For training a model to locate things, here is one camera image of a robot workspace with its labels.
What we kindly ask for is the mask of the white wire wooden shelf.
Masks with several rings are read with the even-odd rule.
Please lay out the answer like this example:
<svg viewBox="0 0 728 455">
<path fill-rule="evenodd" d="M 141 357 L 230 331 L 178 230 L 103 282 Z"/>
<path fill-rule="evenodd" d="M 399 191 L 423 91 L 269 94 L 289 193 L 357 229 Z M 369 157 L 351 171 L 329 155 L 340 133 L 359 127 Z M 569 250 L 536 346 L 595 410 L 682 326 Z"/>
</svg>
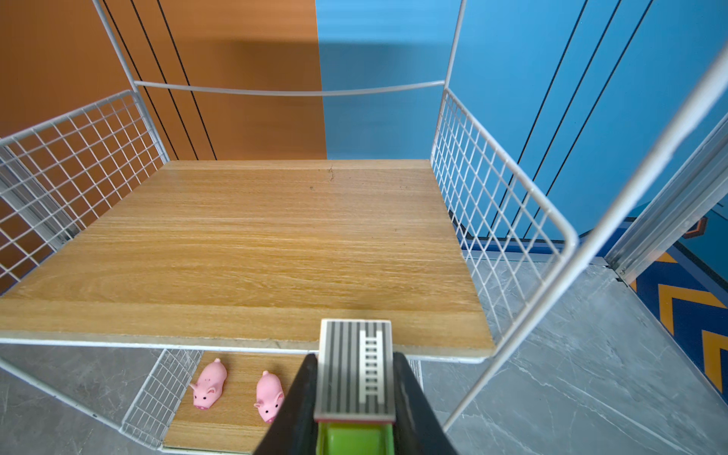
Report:
<svg viewBox="0 0 728 455">
<path fill-rule="evenodd" d="M 579 232 L 591 229 L 727 40 L 723 1 L 112 1 L 104 16 L 133 72 L 149 81 L 260 90 L 345 90 L 441 79 L 459 39 L 452 90 Z M 312 210 L 236 170 L 241 160 L 424 159 L 439 88 L 324 100 L 144 95 L 170 156 L 213 160 L 202 190 L 155 192 L 139 222 L 62 258 L 1 307 L 86 328 L 147 322 L 212 333 L 244 323 L 303 327 L 301 309 L 384 304 L 404 318 L 477 335 L 473 291 L 454 241 L 422 222 L 364 214 L 367 197 Z M 193 322 L 184 322 L 190 313 Z"/>
</svg>

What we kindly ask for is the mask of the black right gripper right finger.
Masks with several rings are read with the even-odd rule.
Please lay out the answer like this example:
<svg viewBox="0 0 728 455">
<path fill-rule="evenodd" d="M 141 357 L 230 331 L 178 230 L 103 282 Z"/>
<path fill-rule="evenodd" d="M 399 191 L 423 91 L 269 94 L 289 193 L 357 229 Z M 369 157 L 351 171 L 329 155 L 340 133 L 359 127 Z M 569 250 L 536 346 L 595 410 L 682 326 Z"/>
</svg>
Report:
<svg viewBox="0 0 728 455">
<path fill-rule="evenodd" d="M 407 358 L 394 353 L 394 449 L 397 455 L 456 455 Z"/>
</svg>

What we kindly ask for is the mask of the pink pig toy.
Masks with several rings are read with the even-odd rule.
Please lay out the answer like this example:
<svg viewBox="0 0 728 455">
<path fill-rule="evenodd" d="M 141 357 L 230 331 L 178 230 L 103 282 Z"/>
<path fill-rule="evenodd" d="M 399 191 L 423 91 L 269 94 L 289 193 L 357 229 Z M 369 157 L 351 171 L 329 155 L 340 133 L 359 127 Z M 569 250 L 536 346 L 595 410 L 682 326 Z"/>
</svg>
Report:
<svg viewBox="0 0 728 455">
<path fill-rule="evenodd" d="M 189 384 L 193 393 L 193 405 L 202 411 L 210 409 L 222 396 L 227 377 L 227 368 L 220 358 L 210 362 L 197 381 Z"/>
<path fill-rule="evenodd" d="M 282 407 L 282 402 L 284 402 L 284 389 L 279 377 L 269 371 L 263 371 L 256 385 L 254 403 L 254 408 L 261 419 L 267 424 L 272 424 Z"/>
</svg>

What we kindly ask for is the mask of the green grey toy truck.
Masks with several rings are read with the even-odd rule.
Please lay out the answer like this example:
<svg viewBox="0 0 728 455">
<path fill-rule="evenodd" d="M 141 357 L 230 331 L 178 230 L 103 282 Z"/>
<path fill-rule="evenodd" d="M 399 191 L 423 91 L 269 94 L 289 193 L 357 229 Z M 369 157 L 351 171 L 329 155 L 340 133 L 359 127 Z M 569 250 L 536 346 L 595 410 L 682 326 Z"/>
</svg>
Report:
<svg viewBox="0 0 728 455">
<path fill-rule="evenodd" d="M 388 320 L 320 326 L 316 453 L 394 454 L 394 348 Z"/>
</svg>

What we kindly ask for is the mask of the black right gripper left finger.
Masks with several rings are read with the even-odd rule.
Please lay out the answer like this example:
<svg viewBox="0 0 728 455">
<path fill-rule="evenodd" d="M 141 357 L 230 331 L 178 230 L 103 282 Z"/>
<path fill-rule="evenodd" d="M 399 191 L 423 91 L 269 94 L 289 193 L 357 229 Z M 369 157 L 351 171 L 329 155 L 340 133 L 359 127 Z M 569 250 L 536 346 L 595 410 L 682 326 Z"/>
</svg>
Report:
<svg viewBox="0 0 728 455">
<path fill-rule="evenodd" d="M 309 455 L 317 453 L 318 424 L 314 420 L 318 360 L 307 355 L 292 383 L 282 410 L 255 449 L 255 455 Z"/>
</svg>

